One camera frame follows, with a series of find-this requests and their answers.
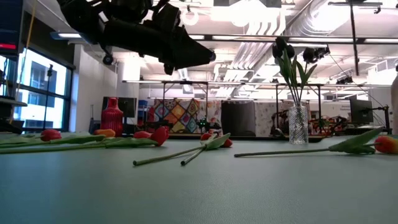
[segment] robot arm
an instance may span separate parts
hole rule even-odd
[[[110,46],[150,55],[164,63],[165,73],[208,64],[216,55],[189,37],[180,24],[181,11],[161,0],[57,0],[63,15],[80,35],[91,44],[100,44],[108,58]],[[152,20],[141,21],[148,10]]]

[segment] window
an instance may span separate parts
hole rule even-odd
[[[67,131],[72,71],[32,50],[27,50],[24,61],[24,53],[19,55],[15,80],[20,81],[24,63],[18,100],[27,106],[15,108],[14,119],[25,121],[24,131],[40,130],[44,124],[46,128]]]

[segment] red vase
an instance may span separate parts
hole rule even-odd
[[[108,98],[108,105],[101,114],[101,129],[112,129],[116,137],[123,133],[123,111],[118,107],[117,98]]]

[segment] red light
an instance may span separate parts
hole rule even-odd
[[[17,46],[14,45],[14,44],[2,44],[2,43],[0,43],[0,49],[1,48],[15,50],[15,49],[17,49]]]

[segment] green table surface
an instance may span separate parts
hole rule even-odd
[[[231,149],[133,167],[195,147],[0,155],[0,223],[398,223],[398,157],[333,152],[234,158],[239,152],[317,149],[235,141]]]

